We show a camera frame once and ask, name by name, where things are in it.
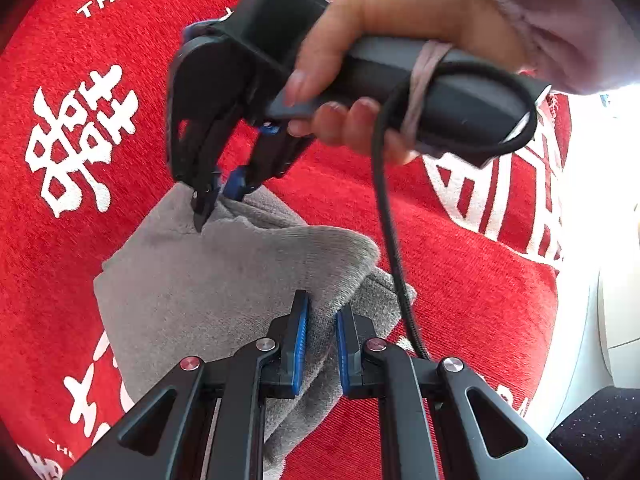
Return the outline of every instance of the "pink sweater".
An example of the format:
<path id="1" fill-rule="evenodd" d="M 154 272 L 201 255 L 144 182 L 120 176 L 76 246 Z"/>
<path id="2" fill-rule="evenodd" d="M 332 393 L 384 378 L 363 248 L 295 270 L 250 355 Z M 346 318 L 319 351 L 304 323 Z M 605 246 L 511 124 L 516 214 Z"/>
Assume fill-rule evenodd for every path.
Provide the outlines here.
<path id="1" fill-rule="evenodd" d="M 558 91 L 591 94 L 640 82 L 640 42 L 611 0 L 496 0 Z"/>

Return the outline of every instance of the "fingernail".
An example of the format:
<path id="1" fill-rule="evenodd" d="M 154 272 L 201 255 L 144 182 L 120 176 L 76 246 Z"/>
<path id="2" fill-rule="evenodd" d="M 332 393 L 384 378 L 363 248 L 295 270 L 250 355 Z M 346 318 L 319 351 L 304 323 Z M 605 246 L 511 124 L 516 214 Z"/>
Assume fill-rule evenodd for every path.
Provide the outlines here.
<path id="1" fill-rule="evenodd" d="M 380 105 L 369 97 L 358 99 L 358 102 L 373 114 L 377 114 L 380 111 Z"/>
<path id="2" fill-rule="evenodd" d="M 305 137 L 308 134 L 307 129 L 305 121 L 297 119 L 289 121 L 289 126 L 287 127 L 289 133 L 294 137 Z"/>
<path id="3" fill-rule="evenodd" d="M 294 106 L 298 102 L 298 95 L 302 84 L 305 82 L 305 73 L 302 70 L 294 70 L 284 87 L 284 104 Z"/>
<path id="4" fill-rule="evenodd" d="M 339 112 L 341 114 L 345 114 L 348 111 L 346 106 L 341 105 L 337 101 L 328 101 L 323 106 L 328 106 L 329 108 L 331 108 L 331 110 L 335 110 L 336 112 Z"/>

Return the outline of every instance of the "red cushion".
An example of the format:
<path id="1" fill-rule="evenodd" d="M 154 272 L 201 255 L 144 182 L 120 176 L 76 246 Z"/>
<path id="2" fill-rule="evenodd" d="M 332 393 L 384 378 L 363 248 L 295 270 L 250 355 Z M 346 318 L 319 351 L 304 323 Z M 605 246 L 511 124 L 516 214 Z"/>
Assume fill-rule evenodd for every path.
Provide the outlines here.
<path id="1" fill-rule="evenodd" d="M 90 16 L 82 10 L 88 1 Z M 0 57 L 0 417 L 34 467 L 54 478 L 129 405 L 101 337 L 92 281 L 172 184 L 164 102 L 181 30 L 224 15 L 237 0 L 100 1 L 38 0 Z M 120 68 L 111 96 L 84 91 L 107 73 L 115 83 Z M 74 91 L 67 102 L 78 110 L 67 115 L 75 120 L 56 125 Z M 108 120 L 119 107 L 122 120 Z M 421 160 L 388 172 L 429 348 L 438 358 L 466 359 L 521 413 L 540 380 L 556 315 L 556 176 L 570 130 L 564 120 L 554 132 L 543 110 L 532 147 L 484 173 L 455 160 L 429 162 L 428 172 Z M 57 128 L 69 144 L 54 142 L 49 158 L 44 144 Z M 253 138 L 238 128 L 225 170 L 246 160 Z M 43 185 L 46 176 L 64 182 L 66 172 L 74 184 L 66 183 L 64 203 L 45 200 L 43 186 L 45 196 L 65 190 L 55 179 Z M 368 160 L 316 143 L 269 187 L 308 222 L 352 228 L 380 244 Z M 397 328 L 392 339 L 401 336 Z M 340 402 L 289 457 L 284 478 L 306 478 L 318 467 L 326 479 L 380 476 L 371 402 Z"/>

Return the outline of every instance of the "triangular cutout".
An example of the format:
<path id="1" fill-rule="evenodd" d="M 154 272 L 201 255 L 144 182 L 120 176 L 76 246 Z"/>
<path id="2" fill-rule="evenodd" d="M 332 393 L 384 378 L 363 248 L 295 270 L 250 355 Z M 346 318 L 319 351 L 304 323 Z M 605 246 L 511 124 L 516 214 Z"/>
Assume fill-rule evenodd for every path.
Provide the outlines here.
<path id="1" fill-rule="evenodd" d="M 176 397 L 175 390 L 167 390 L 122 436 L 120 444 L 145 456 L 153 456 L 158 450 Z"/>
<path id="2" fill-rule="evenodd" d="M 527 436 L 480 390 L 470 388 L 466 396 L 478 422 L 486 450 L 492 458 L 500 458 L 527 445 Z"/>

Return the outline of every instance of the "gray towel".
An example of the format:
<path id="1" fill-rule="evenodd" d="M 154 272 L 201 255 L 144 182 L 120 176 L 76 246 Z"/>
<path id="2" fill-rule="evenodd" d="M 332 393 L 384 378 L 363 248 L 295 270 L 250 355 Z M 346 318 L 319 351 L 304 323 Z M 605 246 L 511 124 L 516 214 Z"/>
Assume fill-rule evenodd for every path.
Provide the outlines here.
<path id="1" fill-rule="evenodd" d="M 95 279 L 100 314 L 124 384 L 139 400 L 182 357 L 232 355 L 286 314 L 297 288 L 311 296 L 301 395 L 267 404 L 264 469 L 325 418 L 342 393 L 334 314 L 347 302 L 381 336 L 399 320 L 391 277 L 366 236 L 308 226 L 262 187 L 222 199 L 201 234 L 191 190 L 177 184 Z"/>

